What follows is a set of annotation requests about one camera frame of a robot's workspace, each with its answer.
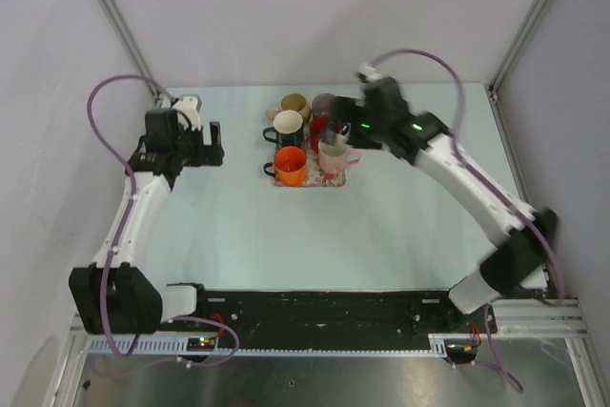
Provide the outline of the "purple mug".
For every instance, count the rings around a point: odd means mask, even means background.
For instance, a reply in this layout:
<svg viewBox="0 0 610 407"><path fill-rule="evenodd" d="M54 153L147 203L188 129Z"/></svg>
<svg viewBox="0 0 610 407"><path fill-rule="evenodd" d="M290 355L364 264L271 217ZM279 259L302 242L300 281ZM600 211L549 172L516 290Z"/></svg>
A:
<svg viewBox="0 0 610 407"><path fill-rule="evenodd" d="M321 116L329 116L335 96L331 93L321 93L312 101L312 117L317 119Z"/></svg>

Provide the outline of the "pink ceramic mug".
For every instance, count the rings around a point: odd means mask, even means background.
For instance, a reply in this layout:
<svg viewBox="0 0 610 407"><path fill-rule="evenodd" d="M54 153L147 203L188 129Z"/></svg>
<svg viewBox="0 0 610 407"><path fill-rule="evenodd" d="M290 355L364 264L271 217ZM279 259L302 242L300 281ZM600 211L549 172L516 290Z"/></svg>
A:
<svg viewBox="0 0 610 407"><path fill-rule="evenodd" d="M343 135L338 135L332 144L318 142L318 162L320 169L327 175L335 176L357 164L361 152L347 144Z"/></svg>

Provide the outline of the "dark green mug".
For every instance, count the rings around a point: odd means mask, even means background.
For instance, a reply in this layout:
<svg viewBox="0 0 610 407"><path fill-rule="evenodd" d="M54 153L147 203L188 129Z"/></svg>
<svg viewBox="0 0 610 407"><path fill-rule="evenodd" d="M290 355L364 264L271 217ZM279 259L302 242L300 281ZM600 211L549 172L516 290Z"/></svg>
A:
<svg viewBox="0 0 610 407"><path fill-rule="evenodd" d="M263 138L279 148L301 147L304 141L304 123L299 112L284 111L274 117L273 125L262 132Z"/></svg>

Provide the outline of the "orange mug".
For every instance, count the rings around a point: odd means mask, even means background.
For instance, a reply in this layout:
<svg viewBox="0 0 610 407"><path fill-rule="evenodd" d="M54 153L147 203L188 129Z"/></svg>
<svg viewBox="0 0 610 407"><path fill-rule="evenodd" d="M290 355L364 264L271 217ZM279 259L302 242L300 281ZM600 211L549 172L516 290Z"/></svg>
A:
<svg viewBox="0 0 610 407"><path fill-rule="evenodd" d="M263 172L288 187L298 187L307 178L307 154L295 146L280 148L272 162L263 166Z"/></svg>

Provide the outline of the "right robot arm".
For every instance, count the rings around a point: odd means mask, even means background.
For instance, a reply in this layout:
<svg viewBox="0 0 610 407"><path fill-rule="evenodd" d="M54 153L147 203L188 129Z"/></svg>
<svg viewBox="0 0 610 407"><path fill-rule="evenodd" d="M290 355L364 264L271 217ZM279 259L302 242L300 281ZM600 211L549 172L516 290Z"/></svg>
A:
<svg viewBox="0 0 610 407"><path fill-rule="evenodd" d="M550 209L537 211L509 196L469 160L455 132L437 116L411 111L394 78L366 82L361 90L359 99L333 99L325 143L334 144L336 126L346 125L346 144L385 150L420 169L475 219L495 247L471 274L450 288L449 301L440 308L442 324L451 331L463 331L479 308L514 293L543 264L555 263L551 241L557 215Z"/></svg>

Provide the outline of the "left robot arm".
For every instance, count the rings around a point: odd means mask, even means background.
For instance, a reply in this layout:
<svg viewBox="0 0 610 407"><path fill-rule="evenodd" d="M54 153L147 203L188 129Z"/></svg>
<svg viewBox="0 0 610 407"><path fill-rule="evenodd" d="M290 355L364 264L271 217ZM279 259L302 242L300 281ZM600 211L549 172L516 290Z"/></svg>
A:
<svg viewBox="0 0 610 407"><path fill-rule="evenodd" d="M178 316L192 330L211 320L211 306L198 298L196 283L165 283L145 275L145 257L156 219L186 168L223 163L221 125L209 124L211 141L183 110L154 109L145 131L125 160L124 194L100 251L86 267L71 271L69 287L91 335L150 335Z"/></svg>

